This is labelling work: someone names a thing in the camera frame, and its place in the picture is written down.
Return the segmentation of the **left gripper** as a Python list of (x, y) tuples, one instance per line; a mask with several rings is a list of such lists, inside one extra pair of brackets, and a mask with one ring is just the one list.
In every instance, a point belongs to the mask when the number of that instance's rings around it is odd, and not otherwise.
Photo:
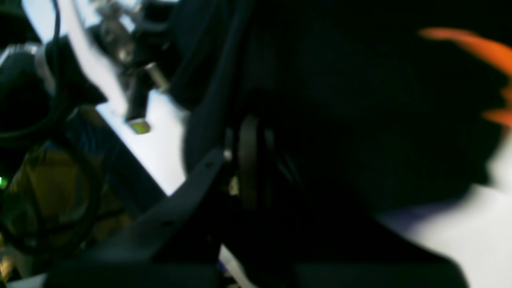
[(92, 0), (100, 15), (100, 47), (114, 63), (128, 109), (121, 117), (136, 134), (147, 134), (149, 96), (152, 90), (166, 94), (170, 77), (162, 69), (164, 52), (171, 46), (169, 18), (176, 1)]

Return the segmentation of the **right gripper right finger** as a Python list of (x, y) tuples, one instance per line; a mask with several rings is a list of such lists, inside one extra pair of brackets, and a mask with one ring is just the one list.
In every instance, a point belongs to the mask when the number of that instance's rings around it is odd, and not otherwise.
[(421, 128), (274, 129), (264, 288), (466, 288), (453, 260), (380, 216), (444, 208), (468, 189), (451, 133)]

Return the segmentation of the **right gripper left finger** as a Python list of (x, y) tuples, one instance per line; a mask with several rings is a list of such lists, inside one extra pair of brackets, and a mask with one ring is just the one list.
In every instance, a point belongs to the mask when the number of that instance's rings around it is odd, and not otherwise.
[(228, 249), (244, 212), (256, 207), (254, 170), (242, 191), (240, 162), (254, 163), (258, 121), (226, 129), (216, 146), (173, 195), (131, 226), (50, 272), (44, 288), (221, 288), (222, 263), (238, 285), (254, 288)]

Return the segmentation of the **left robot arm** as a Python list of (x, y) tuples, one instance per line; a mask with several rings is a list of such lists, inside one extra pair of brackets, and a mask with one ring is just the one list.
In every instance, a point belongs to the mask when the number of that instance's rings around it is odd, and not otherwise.
[(1, 144), (30, 146), (55, 137), (84, 104), (107, 103), (137, 134), (148, 133), (149, 94), (168, 92), (163, 71), (177, 0), (52, 0), (45, 43), (9, 44), (1, 53)]

